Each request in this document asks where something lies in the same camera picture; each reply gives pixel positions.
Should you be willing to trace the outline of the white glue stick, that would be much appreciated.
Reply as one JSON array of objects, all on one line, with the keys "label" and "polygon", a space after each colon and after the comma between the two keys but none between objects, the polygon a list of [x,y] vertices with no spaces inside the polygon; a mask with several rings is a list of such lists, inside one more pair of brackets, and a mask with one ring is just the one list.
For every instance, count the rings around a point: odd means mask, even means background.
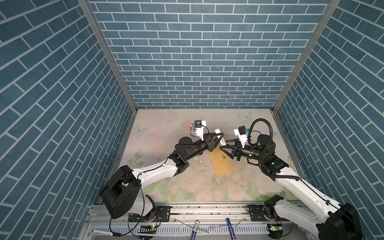
[{"label": "white glue stick", "polygon": [[215,129],[215,133],[219,134],[218,138],[220,139],[220,145],[221,146],[226,146],[227,143],[226,143],[226,141],[224,139],[224,133],[222,133],[220,129]]}]

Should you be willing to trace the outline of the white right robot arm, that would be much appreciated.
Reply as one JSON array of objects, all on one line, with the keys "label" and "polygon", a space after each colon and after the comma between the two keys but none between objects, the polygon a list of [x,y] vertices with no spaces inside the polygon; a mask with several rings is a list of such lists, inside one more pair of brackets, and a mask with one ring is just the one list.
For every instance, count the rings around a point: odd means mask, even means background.
[{"label": "white right robot arm", "polygon": [[300,177],[290,166],[275,154],[275,143],[268,135],[259,135],[255,146],[245,145],[241,139],[233,140],[220,149],[231,159],[242,157],[257,160],[262,173],[285,187],[306,206],[303,209],[292,205],[279,195],[265,201],[266,219],[286,219],[307,231],[315,240],[363,240],[360,217],[351,204],[341,204],[328,197]]}]

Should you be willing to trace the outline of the brown paper envelope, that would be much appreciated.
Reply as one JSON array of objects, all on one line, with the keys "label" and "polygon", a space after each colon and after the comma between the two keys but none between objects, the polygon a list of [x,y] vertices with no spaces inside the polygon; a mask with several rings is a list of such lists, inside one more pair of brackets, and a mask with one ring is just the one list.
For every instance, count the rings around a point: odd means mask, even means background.
[{"label": "brown paper envelope", "polygon": [[216,176],[220,177],[234,172],[228,156],[219,148],[209,152],[209,156]]}]

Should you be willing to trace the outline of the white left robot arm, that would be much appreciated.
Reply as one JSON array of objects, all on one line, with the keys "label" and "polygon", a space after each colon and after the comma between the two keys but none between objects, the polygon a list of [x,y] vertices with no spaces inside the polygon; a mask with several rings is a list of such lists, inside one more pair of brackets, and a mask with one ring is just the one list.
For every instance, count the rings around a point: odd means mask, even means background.
[{"label": "white left robot arm", "polygon": [[188,160],[199,156],[204,151],[212,152],[223,139],[224,133],[203,134],[203,139],[193,142],[183,137],[175,145],[175,150],[162,162],[143,168],[131,169],[120,167],[100,189],[100,196],[112,219],[118,219],[126,213],[152,219],[157,205],[141,190],[160,180],[183,173],[188,167]]}]

